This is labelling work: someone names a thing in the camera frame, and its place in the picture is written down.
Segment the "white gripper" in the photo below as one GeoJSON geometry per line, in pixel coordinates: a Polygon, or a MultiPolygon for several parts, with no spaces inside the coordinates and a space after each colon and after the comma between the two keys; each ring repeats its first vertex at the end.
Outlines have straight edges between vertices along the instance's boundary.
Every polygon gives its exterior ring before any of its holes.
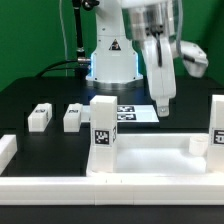
{"type": "MultiPolygon", "coordinates": [[[[201,78],[208,67],[206,53],[197,45],[180,42],[181,59],[187,72],[201,78]]],[[[147,70],[147,80],[151,98],[156,102],[159,117],[169,115],[169,100],[176,96],[176,82],[173,60],[178,57],[176,42],[167,37],[150,36],[143,42],[143,58],[147,70]]]]}

